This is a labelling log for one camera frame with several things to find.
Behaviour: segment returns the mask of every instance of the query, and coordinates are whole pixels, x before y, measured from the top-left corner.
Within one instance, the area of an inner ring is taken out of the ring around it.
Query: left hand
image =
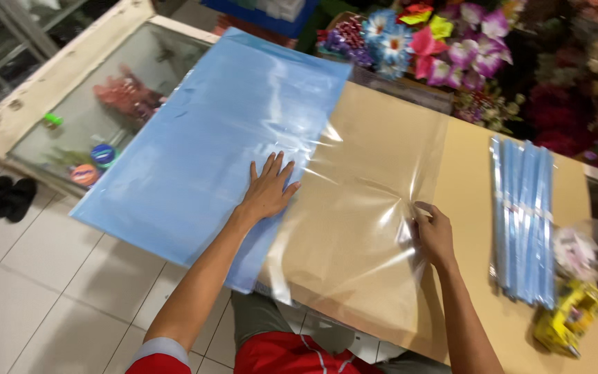
[[[290,161],[283,171],[280,171],[282,163],[283,151],[278,152],[278,156],[275,152],[270,154],[266,159],[262,174],[258,176],[255,161],[251,162],[251,185],[239,206],[255,222],[280,213],[288,205],[292,195],[301,187],[301,183],[295,182],[283,192],[283,184],[292,172],[295,162]]]

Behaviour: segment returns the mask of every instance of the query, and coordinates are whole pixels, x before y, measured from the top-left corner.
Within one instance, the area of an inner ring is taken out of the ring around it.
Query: wooden table
[[[434,204],[451,219],[462,276],[505,371],[598,374],[598,321],[581,340],[580,360],[547,353],[532,337],[535,311],[497,295],[489,282],[493,210],[488,148],[494,132],[350,82],[331,120],[338,136],[323,136],[311,171],[304,173],[302,190],[270,249],[261,276],[265,283],[272,282],[271,275],[279,279],[282,264],[295,300],[448,363],[436,272],[427,267],[415,291],[413,279],[420,273],[394,246],[411,196],[430,200],[434,192]],[[421,164],[424,183],[417,187],[416,180],[406,178],[411,174],[407,165],[417,164],[426,152],[442,152],[441,162]],[[555,224],[589,218],[583,165],[560,155],[555,165]],[[354,178],[354,173],[363,177]]]

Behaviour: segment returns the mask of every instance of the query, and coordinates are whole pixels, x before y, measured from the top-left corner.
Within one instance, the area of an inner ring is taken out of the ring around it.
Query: blue cellophane sheet
[[[230,28],[71,211],[112,236],[190,267],[271,152],[301,179],[351,66]],[[246,236],[225,285],[248,293],[282,214]]]

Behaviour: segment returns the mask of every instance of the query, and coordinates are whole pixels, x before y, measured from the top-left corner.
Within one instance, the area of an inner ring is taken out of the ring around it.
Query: person's arm
[[[258,177],[251,163],[251,186],[214,241],[195,261],[152,322],[144,341],[169,337],[189,351],[207,319],[235,254],[248,231],[262,218],[280,212],[301,184],[283,184],[295,163],[280,172],[283,152],[272,153]]]
[[[417,215],[422,250],[440,277],[446,341],[453,374],[503,374],[504,370],[474,310],[454,255],[449,218],[433,205],[417,202],[432,217]]]

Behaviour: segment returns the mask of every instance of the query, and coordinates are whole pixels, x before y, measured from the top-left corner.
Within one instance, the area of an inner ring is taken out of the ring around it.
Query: round container
[[[91,157],[98,166],[108,168],[117,158],[117,151],[109,144],[99,144],[92,149]]]
[[[71,180],[83,186],[91,187],[98,180],[98,170],[93,165],[80,165],[71,172]]]

